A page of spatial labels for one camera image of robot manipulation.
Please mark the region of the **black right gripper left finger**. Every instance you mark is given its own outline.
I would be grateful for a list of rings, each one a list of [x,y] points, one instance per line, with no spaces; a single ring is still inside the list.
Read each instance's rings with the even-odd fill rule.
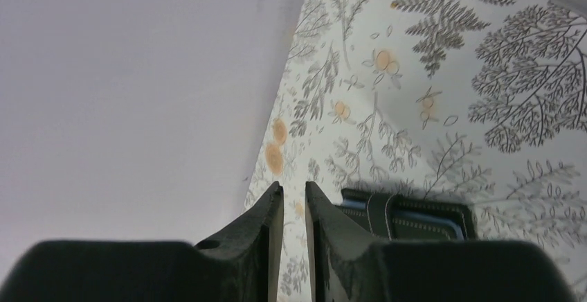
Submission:
[[[272,183],[197,244],[45,240],[1,284],[2,301],[275,301],[284,195]]]

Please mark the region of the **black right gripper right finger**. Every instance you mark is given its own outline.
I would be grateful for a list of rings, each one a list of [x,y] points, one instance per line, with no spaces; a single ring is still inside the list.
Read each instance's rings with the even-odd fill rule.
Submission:
[[[523,241],[384,240],[305,187],[313,301],[573,301],[554,262]]]

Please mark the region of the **black leather card holder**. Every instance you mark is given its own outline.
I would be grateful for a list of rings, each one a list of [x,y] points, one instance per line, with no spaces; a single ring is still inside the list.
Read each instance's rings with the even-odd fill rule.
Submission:
[[[463,204],[345,188],[336,207],[372,235],[389,240],[475,240],[473,213]]]

